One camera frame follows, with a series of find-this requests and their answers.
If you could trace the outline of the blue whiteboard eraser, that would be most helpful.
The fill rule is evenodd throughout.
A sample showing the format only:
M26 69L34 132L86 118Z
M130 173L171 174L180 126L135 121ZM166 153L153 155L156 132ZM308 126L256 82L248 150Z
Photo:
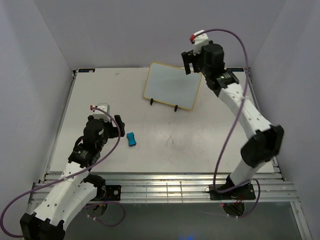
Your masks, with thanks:
M128 146L133 147L137 144L135 139L135 134L133 132L129 132L126 134L127 140L128 140Z

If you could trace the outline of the yellow framed whiteboard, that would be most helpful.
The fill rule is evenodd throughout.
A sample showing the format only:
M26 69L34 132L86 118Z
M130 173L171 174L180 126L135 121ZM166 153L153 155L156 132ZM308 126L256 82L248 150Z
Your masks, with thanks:
M149 66L143 97L154 101L191 111L197 99L203 75L185 69L159 62Z

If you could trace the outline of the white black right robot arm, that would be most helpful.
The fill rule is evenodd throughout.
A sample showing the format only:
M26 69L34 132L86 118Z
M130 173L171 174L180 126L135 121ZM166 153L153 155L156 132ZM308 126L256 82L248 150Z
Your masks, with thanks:
M273 157L279 154L284 136L281 125L273 125L246 99L239 79L229 68L225 68L224 50L210 41L199 52L190 50L181 54L186 74L192 71L205 77L206 85L230 109L247 137L240 150L241 160L230 173L225 184L213 191L237 199L244 193L252 177Z

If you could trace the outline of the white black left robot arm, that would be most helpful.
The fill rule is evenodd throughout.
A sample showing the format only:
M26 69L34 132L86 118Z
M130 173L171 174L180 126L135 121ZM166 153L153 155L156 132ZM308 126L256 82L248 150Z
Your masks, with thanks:
M91 174L90 167L100 158L109 139L125 135L125 123L120 115L95 114L88 121L72 149L59 182L31 213L20 219L25 240L62 240L75 216L91 200L100 200L106 195L106 181Z

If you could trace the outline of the black metal whiteboard stand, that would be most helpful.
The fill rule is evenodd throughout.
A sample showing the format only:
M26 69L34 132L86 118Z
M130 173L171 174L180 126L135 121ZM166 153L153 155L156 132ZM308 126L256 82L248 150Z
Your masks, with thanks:
M156 102L156 103L161 103L160 101L155 101L153 98L151 98L150 101L149 101L149 104L152 106L154 102ZM178 105L175 105L175 106L174 106L174 112L177 112L178 107L179 107Z

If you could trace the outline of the blue right table label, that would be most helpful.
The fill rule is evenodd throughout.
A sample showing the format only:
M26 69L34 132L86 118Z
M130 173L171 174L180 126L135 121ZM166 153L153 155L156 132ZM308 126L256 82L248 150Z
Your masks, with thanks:
M228 68L232 72L244 72L243 68Z

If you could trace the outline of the blue table label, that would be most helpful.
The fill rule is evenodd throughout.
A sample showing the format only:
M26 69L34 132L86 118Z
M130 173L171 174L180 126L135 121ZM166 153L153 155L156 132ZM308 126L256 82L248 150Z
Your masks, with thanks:
M244 72L243 68L228 68L232 72Z
M78 73L94 73L95 70L95 68L80 68Z

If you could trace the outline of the blue left table label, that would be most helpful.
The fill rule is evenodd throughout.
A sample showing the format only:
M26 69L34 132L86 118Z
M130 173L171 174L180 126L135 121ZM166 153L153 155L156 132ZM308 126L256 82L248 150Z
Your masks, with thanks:
M80 68L78 73L94 73L95 70L95 68Z

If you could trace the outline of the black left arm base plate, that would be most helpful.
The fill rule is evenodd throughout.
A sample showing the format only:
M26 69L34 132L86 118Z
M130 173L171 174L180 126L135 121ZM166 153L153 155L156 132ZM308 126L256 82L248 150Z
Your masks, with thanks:
M104 185L97 188L94 201L120 201L122 193L121 185Z

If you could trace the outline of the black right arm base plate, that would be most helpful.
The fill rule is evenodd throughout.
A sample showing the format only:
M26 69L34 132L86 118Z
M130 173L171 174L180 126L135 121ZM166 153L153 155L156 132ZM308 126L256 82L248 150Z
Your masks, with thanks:
M214 191L213 185L209 185L204 190L209 194L210 200L255 200L256 195L251 183L238 187L226 193L217 193Z

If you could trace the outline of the aluminium frame rail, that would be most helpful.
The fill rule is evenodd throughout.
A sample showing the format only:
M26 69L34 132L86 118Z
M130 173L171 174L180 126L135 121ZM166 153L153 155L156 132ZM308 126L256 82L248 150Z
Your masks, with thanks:
M211 174L131 174L104 173L108 185L120 185L123 204L208 203ZM254 185L260 202L297 202L298 193L292 181L285 181L280 173L258 173Z

